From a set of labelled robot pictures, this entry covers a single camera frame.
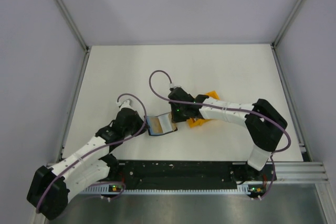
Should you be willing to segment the yellow plastic bin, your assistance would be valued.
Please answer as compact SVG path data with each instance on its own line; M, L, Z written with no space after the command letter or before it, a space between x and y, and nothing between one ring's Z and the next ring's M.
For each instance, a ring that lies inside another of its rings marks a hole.
M208 93L205 93L205 95L214 98L216 100L219 100L219 96L216 93L216 91L210 91ZM208 122L210 120L205 120L205 119L195 119L195 118L189 118L187 120L187 124L190 128L197 127L197 126L202 126L204 123Z

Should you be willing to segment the black leather card holder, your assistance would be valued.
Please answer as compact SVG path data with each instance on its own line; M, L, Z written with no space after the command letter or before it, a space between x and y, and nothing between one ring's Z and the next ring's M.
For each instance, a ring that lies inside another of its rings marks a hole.
M157 117L160 120L163 133L154 134L152 132L150 119L153 118L153 117ZM162 135L165 135L165 134L173 133L173 132L178 130L176 123L172 123L171 120L170 120L170 112L164 113L164 114L161 114L161 115L157 115L157 116L148 116L146 118L146 122L149 126L149 128L148 128L149 136L162 136Z

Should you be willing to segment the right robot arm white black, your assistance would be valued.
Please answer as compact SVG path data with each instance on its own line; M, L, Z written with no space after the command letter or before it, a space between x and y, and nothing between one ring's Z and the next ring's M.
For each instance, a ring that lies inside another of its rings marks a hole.
M252 180L264 174L264 166L275 152L288 123L265 99L253 104L231 103L199 94L193 97L181 87L170 88L168 95L172 121L188 119L221 120L246 128L254 143L245 166L245 174Z

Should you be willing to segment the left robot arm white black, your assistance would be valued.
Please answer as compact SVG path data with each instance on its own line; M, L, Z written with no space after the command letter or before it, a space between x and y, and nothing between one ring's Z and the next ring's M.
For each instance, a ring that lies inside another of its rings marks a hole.
M48 220L58 218L71 200L87 187L104 179L122 181L119 162L112 151L148 129L146 118L122 108L79 150L51 167L35 171L27 200Z

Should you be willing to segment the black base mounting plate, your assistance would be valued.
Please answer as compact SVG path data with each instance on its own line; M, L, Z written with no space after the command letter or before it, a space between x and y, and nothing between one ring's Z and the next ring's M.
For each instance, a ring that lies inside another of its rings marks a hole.
M128 190L212 190L236 189L239 182L263 185L273 174L271 164L257 171L246 162L119 160L101 181L124 182Z

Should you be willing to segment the aluminium frame rail front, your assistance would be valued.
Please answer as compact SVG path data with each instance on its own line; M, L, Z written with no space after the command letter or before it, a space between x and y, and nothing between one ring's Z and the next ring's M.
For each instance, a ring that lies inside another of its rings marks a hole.
M289 183L311 183L325 181L327 176L322 164L314 162L276 162L271 164L274 168L272 179Z

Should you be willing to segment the aluminium frame post left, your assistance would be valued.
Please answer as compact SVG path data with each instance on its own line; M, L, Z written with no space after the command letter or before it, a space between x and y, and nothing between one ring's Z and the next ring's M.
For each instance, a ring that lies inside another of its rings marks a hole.
M85 42L81 32L79 31L74 19L72 18L67 6L65 5L63 0L54 0L57 8L59 9L62 17L64 18L65 22L67 23L70 31L74 35L76 41L79 43L82 50L87 53L89 51L89 46Z

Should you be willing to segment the aluminium frame post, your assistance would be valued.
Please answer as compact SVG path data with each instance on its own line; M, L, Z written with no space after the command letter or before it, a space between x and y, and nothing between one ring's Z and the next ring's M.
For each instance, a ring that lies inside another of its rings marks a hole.
M54 0L57 8L59 9L62 17L64 18L65 22L67 23L70 31L74 35L76 41L79 43L82 50L87 53L89 51L89 46L85 42L81 32L79 31L74 19L72 18L67 6L65 5L63 0Z
M276 49L280 43L282 42L284 36L286 35L288 29L291 27L292 23L295 21L296 17L298 16L300 10L302 9L306 0L296 0L294 6L292 7L290 13L286 17L285 21L283 22L280 30L278 31L276 37L271 43L273 49Z

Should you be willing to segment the aluminium frame post right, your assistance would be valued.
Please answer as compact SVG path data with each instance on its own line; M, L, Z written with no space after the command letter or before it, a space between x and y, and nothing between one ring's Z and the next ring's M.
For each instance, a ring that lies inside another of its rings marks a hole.
M284 36L286 35L288 29L291 27L292 23L295 21L296 17L298 16L300 10L302 9L306 0L296 0L294 6L292 7L290 13L286 17L285 21L283 22L280 30L278 31L276 37L271 43L273 49L276 49L280 43L282 42Z

